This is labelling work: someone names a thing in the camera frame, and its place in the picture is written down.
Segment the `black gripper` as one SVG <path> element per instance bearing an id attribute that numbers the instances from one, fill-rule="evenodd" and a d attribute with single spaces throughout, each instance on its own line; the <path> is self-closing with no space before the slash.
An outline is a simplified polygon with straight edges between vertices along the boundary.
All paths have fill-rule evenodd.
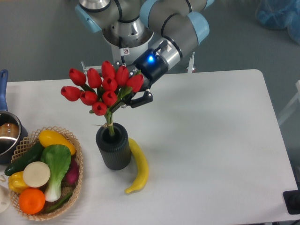
<path id="1" fill-rule="evenodd" d="M 131 92 L 129 95 L 125 96 L 111 107 L 111 112 L 116 112 L 119 108 L 126 108 L 130 106 L 131 108 L 137 108 L 144 104 L 153 101 L 153 95 L 150 92 L 151 86 L 164 75 L 169 67 L 166 61 L 161 56 L 161 48 L 148 49 L 141 56 L 139 56 L 133 63 L 128 64 L 130 72 L 141 71 L 144 80 L 140 91 L 144 91 L 143 95 L 139 98 L 133 99 L 135 93 Z M 119 67 L 125 66 L 126 64 L 116 61 L 113 63 L 114 69 L 119 69 Z"/>

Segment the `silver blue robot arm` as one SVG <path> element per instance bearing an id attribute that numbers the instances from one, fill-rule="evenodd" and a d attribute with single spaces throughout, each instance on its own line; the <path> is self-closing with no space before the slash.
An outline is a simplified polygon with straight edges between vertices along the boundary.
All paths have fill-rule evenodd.
<path id="1" fill-rule="evenodd" d="M 202 11 L 210 0 L 81 0 L 75 12 L 111 46 L 113 62 L 144 77 L 143 96 L 125 97 L 112 107 L 132 108 L 153 100 L 151 86 L 191 53 L 209 34 Z"/>

